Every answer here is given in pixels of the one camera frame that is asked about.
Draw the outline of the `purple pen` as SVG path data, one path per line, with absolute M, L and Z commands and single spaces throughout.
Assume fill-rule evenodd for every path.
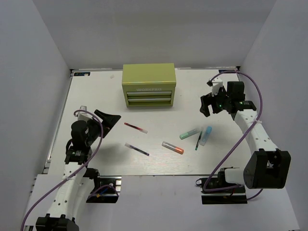
M 144 155 L 146 155 L 146 156 L 149 156 L 149 155 L 150 155 L 150 154 L 147 153 L 146 151 L 143 151 L 143 150 L 141 150 L 141 149 L 139 149 L 139 148 L 137 148 L 137 147 L 135 147 L 135 146 L 133 146 L 133 145 L 131 145 L 131 144 L 129 144 L 129 143 L 125 143 L 125 146 L 128 147 L 128 148 L 130 148 L 130 149 L 133 149 L 133 150 L 135 150 L 135 151 L 137 151 L 137 152 L 139 152 L 139 153 L 142 153 L 142 154 L 144 154 Z

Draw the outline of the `red pen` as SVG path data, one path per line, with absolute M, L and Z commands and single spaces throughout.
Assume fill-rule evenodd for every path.
M 133 129 L 136 129 L 136 130 L 138 130 L 138 131 L 140 131 L 140 132 L 143 132 L 143 133 L 145 133 L 145 134 L 147 134 L 148 133 L 148 131 L 147 130 L 145 130 L 145 129 L 143 129 L 143 128 L 140 128 L 140 127 L 138 127 L 138 126 L 135 126 L 135 125 L 132 125 L 132 124 L 129 124 L 129 123 L 124 123 L 124 125 L 126 125 L 126 126 L 128 126 L 128 127 L 131 127 L 131 128 L 133 128 Z

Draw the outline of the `green pen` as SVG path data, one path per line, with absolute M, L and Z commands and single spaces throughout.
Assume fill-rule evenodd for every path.
M 195 146 L 195 151 L 198 150 L 198 146 L 199 146 L 199 144 L 200 144 L 200 140 L 201 140 L 202 134 L 203 134 L 203 131 L 201 130 L 200 133 L 199 133 L 199 137 L 198 137 L 196 146 Z

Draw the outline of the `orange grey glue stick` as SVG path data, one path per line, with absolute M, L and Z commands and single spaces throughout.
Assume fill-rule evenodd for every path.
M 167 148 L 167 149 L 169 149 L 169 150 L 172 150 L 172 151 L 174 151 L 176 153 L 179 153 L 179 154 L 183 154 L 184 153 L 184 150 L 182 148 L 179 148 L 179 147 L 177 147 L 177 146 L 175 146 L 173 144 L 170 144 L 168 142 L 165 142 L 165 141 L 162 142 L 162 146 Z

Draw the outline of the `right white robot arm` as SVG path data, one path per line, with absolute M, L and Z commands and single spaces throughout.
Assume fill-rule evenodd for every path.
M 209 107 L 217 114 L 227 111 L 243 132 L 243 140 L 249 146 L 251 157 L 245 168 L 218 166 L 215 172 L 217 181 L 204 183 L 204 192 L 223 191 L 246 186 L 249 189 L 282 189 L 285 186 L 291 156 L 288 151 L 280 150 L 269 138 L 252 101 L 245 100 L 244 83 L 229 81 L 223 86 L 220 78 L 208 82 L 211 93 L 201 97 L 200 111 L 206 117 Z

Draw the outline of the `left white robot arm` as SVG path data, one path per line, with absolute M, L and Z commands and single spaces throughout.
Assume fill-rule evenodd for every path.
M 38 231 L 78 231 L 77 220 L 87 198 L 102 186 L 99 171 L 88 167 L 98 152 L 91 146 L 102 142 L 121 116 L 99 110 L 90 113 L 85 107 L 74 115 L 77 120 L 71 125 L 71 139 L 65 148 L 62 181 L 55 187 L 56 196 L 46 215 L 36 221 Z

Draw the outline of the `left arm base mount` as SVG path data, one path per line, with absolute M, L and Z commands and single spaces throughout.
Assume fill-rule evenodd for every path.
M 99 176 L 95 180 L 86 203 L 88 204 L 115 204 L 121 191 L 121 176 Z

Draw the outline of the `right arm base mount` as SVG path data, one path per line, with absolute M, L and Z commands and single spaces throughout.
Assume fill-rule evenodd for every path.
M 227 189 L 222 191 L 205 192 L 203 186 L 207 178 L 199 178 L 195 184 L 201 188 L 201 199 L 203 205 L 239 205 L 247 204 L 247 197 L 245 187 Z M 235 186 L 235 184 L 229 184 L 223 180 L 219 180 L 217 177 L 213 177 L 207 184 L 207 189 L 216 189 Z

